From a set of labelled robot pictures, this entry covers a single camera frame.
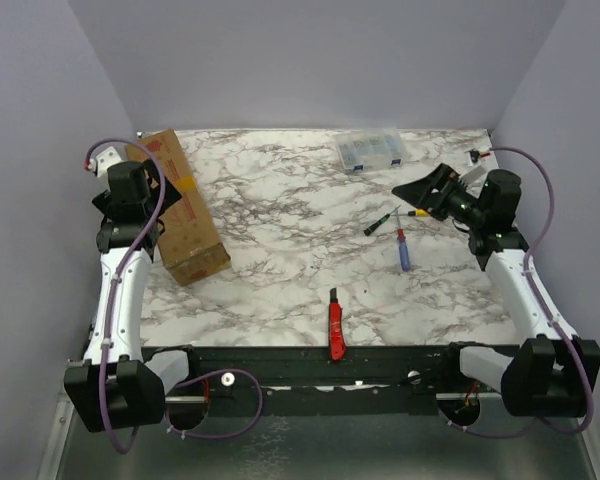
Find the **red utility knife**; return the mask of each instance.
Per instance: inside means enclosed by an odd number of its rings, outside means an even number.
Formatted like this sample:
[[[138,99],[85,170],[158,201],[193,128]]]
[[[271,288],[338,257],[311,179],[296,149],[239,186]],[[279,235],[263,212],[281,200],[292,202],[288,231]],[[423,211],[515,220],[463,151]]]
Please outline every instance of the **red utility knife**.
[[[337,362],[344,357],[347,346],[344,344],[344,337],[342,336],[342,307],[338,303],[335,288],[331,289],[329,296],[329,347],[331,360]]]

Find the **metal floor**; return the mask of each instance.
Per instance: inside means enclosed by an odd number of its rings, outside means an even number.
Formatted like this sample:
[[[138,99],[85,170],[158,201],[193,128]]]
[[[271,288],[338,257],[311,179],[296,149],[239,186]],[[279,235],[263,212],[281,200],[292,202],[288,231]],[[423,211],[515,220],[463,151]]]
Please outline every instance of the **metal floor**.
[[[476,429],[512,432],[498,399],[482,401]],[[208,419],[200,431],[228,432],[246,419]],[[122,439],[128,432],[121,432]],[[133,450],[114,452],[105,434],[90,434],[73,416],[59,479],[143,480],[540,480],[594,479],[581,436],[538,424],[515,440],[484,440],[439,417],[373,415],[265,417],[249,433],[222,441],[181,440],[166,425],[143,427]]]

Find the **cardboard box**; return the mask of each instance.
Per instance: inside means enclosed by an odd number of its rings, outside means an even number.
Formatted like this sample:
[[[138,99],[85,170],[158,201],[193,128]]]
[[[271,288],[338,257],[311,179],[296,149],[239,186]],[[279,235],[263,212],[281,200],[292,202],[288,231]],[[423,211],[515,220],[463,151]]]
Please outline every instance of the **cardboard box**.
[[[222,245],[204,199],[173,130],[142,138],[162,165],[165,176],[182,194],[182,199],[160,217],[165,232],[158,248],[165,268],[180,285],[188,285],[227,268],[231,257]],[[126,148],[129,160],[143,162],[147,155],[138,148]]]

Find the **black metal frame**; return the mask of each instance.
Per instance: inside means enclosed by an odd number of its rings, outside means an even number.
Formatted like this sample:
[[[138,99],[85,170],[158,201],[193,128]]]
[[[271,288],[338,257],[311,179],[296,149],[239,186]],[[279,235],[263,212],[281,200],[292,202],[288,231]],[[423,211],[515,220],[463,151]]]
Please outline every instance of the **black metal frame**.
[[[170,347],[189,354],[190,377],[242,369],[254,375],[265,394],[262,415],[436,415],[436,396],[465,393],[473,382],[460,373],[460,348],[467,344],[409,347],[347,347],[333,362],[328,347]],[[513,356],[517,345],[491,346]],[[145,361],[157,351],[145,347]],[[362,382],[367,388],[351,388]],[[334,387],[325,391],[316,387]],[[240,375],[231,387],[211,379],[213,417],[248,417],[257,406],[250,379]],[[175,389],[169,396],[199,395],[201,386]],[[204,403],[168,406],[174,425],[191,428]]]

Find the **bolt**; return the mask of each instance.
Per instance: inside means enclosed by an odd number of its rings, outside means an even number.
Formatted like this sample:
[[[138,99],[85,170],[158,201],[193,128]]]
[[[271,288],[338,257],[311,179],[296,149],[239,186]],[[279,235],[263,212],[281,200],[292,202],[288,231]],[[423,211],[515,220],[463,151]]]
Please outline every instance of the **bolt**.
[[[235,381],[236,377],[231,372],[226,372],[222,375],[222,378],[220,378],[220,383],[222,383],[222,385],[224,385],[225,387],[230,387],[235,383]]]
[[[411,385],[418,385],[422,381],[422,376],[420,375],[420,372],[416,370],[411,370],[407,374],[407,379],[409,380],[409,383]]]

